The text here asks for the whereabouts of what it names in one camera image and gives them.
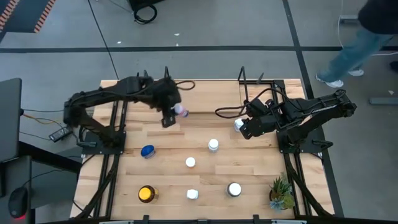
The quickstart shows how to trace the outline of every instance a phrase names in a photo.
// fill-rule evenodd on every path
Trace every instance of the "blue bottle cap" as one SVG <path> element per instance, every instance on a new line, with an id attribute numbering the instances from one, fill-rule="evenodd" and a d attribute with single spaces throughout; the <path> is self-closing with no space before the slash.
<path id="1" fill-rule="evenodd" d="M 155 155 L 155 146 L 147 145 L 141 149 L 141 156 L 145 159 L 149 159 Z"/>

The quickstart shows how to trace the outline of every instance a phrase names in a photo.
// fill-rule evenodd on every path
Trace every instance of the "dark jacket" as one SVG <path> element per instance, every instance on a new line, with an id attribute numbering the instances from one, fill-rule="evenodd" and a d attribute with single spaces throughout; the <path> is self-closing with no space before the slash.
<path id="1" fill-rule="evenodd" d="M 369 0 L 358 15 L 361 25 L 376 34 L 398 34 L 398 0 Z"/>

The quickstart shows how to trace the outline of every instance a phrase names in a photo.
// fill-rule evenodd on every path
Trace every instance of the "potted plant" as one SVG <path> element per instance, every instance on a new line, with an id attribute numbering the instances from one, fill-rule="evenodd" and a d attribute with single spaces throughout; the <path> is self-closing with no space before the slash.
<path id="1" fill-rule="evenodd" d="M 294 207 L 292 186 L 289 184 L 285 174 L 282 174 L 281 177 L 274 180 L 274 185 L 270 187 L 269 205 L 272 209 L 281 211 Z"/>

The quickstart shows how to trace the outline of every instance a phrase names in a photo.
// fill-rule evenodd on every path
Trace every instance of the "wooden tabletop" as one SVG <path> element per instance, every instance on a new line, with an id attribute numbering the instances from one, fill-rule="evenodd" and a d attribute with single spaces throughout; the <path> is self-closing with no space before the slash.
<path id="1" fill-rule="evenodd" d="M 304 98 L 299 79 L 284 81 L 289 97 Z M 214 114 L 217 108 L 241 105 L 243 86 L 236 80 L 195 82 L 193 90 L 180 92 L 182 104 L 190 110 L 189 117 L 177 118 L 177 124 L 167 129 L 160 124 L 161 113 L 142 103 L 128 105 L 126 149 L 120 158 L 112 219 L 140 220 L 143 215 L 149 215 L 152 220 L 252 219 L 253 214 L 260 218 L 293 218 L 292 210 L 277 213 L 269 206 L 269 186 L 281 172 L 285 172 L 276 134 L 267 133 L 245 140 L 233 129 L 233 119 Z M 116 80 L 103 80 L 101 86 L 115 83 Z M 249 85 L 249 97 L 253 98 L 264 88 L 264 85 Z M 269 98 L 272 98 L 271 93 L 261 96 L 262 101 Z M 94 119 L 108 125 L 111 108 L 111 103 L 96 106 Z M 215 154 L 208 150 L 210 139 L 220 143 Z M 140 155 L 141 148 L 147 144 L 156 148 L 152 159 Z M 195 158 L 194 168 L 185 165 L 188 157 Z M 321 160 L 310 154 L 302 154 L 301 160 L 308 189 L 325 210 L 333 213 Z M 95 156 L 81 169 L 75 201 L 82 207 L 98 188 L 102 161 L 103 156 Z M 225 192 L 231 182 L 242 186 L 242 194 L 236 198 Z M 139 201 L 137 194 L 143 185 L 159 190 L 156 203 Z M 197 200 L 187 199 L 188 189 L 199 191 Z M 300 213 L 304 214 L 302 197 L 297 186 L 296 189 Z M 104 214 L 107 192 L 104 195 L 101 214 Z M 71 217 L 79 212 L 73 206 Z"/>

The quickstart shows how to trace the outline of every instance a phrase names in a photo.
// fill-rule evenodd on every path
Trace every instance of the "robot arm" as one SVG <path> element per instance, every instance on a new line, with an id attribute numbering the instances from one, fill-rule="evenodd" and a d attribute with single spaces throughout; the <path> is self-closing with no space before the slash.
<path id="1" fill-rule="evenodd" d="M 289 142 L 298 144 L 305 140 L 309 132 L 332 118 L 349 117 L 354 114 L 356 105 L 345 93 L 345 90 L 337 90 L 334 94 L 312 100 L 285 97 L 285 101 L 278 105 L 273 100 L 263 104 L 258 97 L 250 102 L 246 100 L 244 106 L 249 118 L 243 120 L 240 131 L 246 139 L 275 130 L 287 131 Z M 312 117 L 302 124 L 310 115 Z"/>
<path id="2" fill-rule="evenodd" d="M 164 78 L 157 81 L 144 71 L 143 77 L 127 77 L 114 86 L 75 93 L 64 104 L 63 122 L 71 127 L 84 127 L 97 134 L 105 145 L 114 146 L 118 143 L 114 127 L 103 126 L 88 116 L 86 108 L 119 100 L 135 103 L 140 101 L 150 108 L 156 108 L 162 112 L 162 126 L 167 128 L 175 124 L 175 112 L 172 108 L 181 103 L 181 96 L 167 68 Z"/>

